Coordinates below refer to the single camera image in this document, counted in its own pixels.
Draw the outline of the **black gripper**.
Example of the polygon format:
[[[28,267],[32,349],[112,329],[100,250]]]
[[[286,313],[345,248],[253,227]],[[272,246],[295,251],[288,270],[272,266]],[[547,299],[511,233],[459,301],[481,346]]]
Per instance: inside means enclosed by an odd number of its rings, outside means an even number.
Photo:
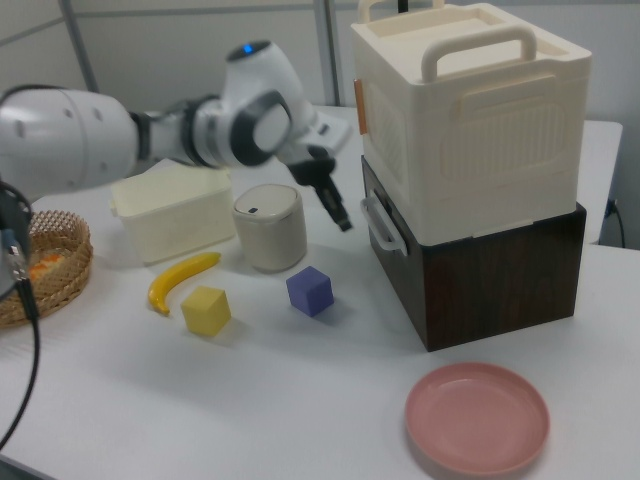
[[[321,146],[309,145],[302,159],[288,166],[294,180],[302,186],[314,188],[320,202],[342,232],[352,228],[342,197],[333,184],[331,174],[336,160]]]

